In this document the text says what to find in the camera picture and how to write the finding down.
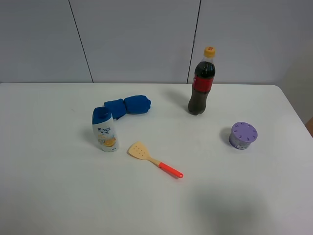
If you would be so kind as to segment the blue towel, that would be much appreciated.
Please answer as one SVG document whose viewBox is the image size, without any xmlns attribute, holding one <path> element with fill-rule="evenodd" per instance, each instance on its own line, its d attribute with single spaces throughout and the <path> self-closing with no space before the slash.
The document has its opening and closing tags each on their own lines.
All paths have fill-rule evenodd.
<svg viewBox="0 0 313 235">
<path fill-rule="evenodd" d="M 117 99 L 104 102 L 112 113 L 113 119 L 120 119 L 126 114 L 139 115 L 144 114 L 151 108 L 151 100 L 145 95 L 134 95 L 125 99 Z"/>
</svg>

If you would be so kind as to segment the white blue shampoo bottle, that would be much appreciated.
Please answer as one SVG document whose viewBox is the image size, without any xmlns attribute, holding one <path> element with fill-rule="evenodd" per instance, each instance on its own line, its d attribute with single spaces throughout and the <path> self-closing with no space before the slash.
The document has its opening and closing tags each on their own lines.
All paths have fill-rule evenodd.
<svg viewBox="0 0 313 235">
<path fill-rule="evenodd" d="M 117 134 L 114 127 L 113 117 L 106 107 L 97 107 L 92 114 L 93 133 L 105 152 L 114 152 L 118 149 Z"/>
</svg>

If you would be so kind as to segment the cola bottle yellow cap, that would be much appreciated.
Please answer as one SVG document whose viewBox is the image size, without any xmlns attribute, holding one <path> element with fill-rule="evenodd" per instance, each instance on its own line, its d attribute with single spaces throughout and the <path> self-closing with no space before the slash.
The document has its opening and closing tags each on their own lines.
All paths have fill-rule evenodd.
<svg viewBox="0 0 313 235">
<path fill-rule="evenodd" d="M 192 94 L 188 103 L 188 111 L 192 115 L 202 114 L 206 109 L 206 101 L 211 91 L 216 68 L 213 63 L 216 50 L 214 47 L 206 47 L 203 59 L 197 64 L 192 83 Z"/>
</svg>

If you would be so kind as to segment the purple air freshener can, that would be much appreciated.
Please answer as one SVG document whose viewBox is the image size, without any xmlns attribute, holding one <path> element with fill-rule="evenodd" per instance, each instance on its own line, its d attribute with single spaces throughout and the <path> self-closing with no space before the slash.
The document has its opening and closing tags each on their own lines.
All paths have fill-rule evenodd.
<svg viewBox="0 0 313 235">
<path fill-rule="evenodd" d="M 245 150 L 257 140 L 257 137 L 257 130 L 251 124 L 237 122 L 233 124 L 228 140 L 234 148 Z"/>
</svg>

